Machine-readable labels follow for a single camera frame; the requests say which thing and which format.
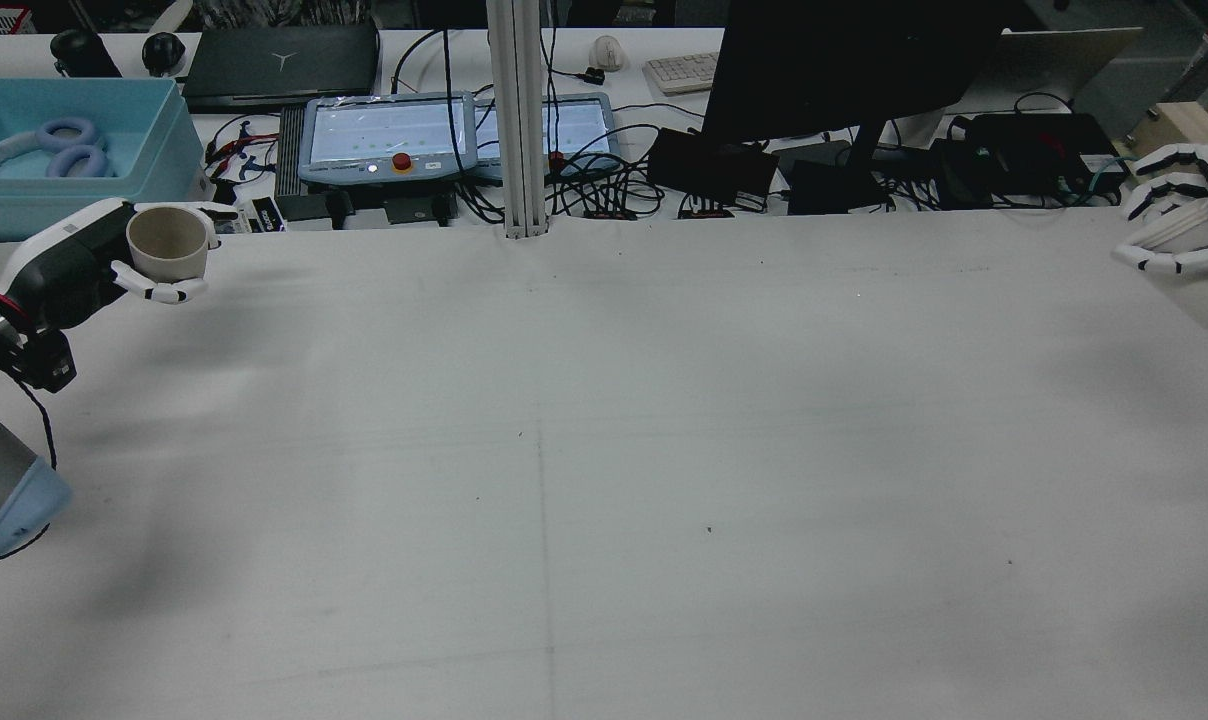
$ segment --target black laptop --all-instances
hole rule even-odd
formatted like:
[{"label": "black laptop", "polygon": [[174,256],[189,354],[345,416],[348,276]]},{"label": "black laptop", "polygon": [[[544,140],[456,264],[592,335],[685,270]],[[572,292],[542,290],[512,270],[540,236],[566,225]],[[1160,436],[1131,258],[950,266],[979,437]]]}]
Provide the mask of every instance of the black laptop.
[{"label": "black laptop", "polygon": [[377,28],[271,27],[201,34],[182,95],[192,114],[245,114],[312,97],[371,95]]}]

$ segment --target headphones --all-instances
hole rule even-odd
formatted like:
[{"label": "headphones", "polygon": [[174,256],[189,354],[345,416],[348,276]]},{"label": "headphones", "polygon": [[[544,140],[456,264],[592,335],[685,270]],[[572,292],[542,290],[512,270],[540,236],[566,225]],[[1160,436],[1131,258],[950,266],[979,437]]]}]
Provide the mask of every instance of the headphones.
[{"label": "headphones", "polygon": [[18,155],[42,150],[52,153],[46,178],[105,176],[106,152],[97,126],[85,118],[48,120],[40,129],[19,132],[0,141],[0,166]]}]

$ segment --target laptop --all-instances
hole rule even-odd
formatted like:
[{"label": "laptop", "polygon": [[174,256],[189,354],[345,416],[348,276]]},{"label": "laptop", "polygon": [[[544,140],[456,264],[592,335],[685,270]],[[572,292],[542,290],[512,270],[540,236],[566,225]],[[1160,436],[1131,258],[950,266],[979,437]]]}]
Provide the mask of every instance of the laptop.
[{"label": "laptop", "polygon": [[354,27],[208,29],[182,87],[192,114],[244,114],[312,97],[371,95],[379,39]]},{"label": "laptop", "polygon": [[1110,60],[1142,35],[1139,27],[1005,31],[991,59],[946,114],[1005,114],[1061,109],[1049,92],[1071,100]]}]

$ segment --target keyboard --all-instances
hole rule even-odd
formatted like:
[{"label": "keyboard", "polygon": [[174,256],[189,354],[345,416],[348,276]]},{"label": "keyboard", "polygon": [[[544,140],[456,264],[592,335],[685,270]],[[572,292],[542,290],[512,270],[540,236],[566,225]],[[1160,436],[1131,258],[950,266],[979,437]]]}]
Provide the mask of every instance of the keyboard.
[{"label": "keyboard", "polygon": [[644,64],[644,74],[663,95],[709,91],[710,81],[715,79],[715,60],[719,60],[719,53],[656,58]]}]

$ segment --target bottle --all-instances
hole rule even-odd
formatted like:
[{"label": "bottle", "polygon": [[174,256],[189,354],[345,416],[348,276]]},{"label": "bottle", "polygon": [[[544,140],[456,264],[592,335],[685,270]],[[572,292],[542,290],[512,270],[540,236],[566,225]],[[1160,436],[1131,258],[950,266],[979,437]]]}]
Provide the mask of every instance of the bottle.
[{"label": "bottle", "polygon": [[64,29],[48,42],[56,58],[52,66],[65,77],[121,77],[101,36],[87,29]]}]

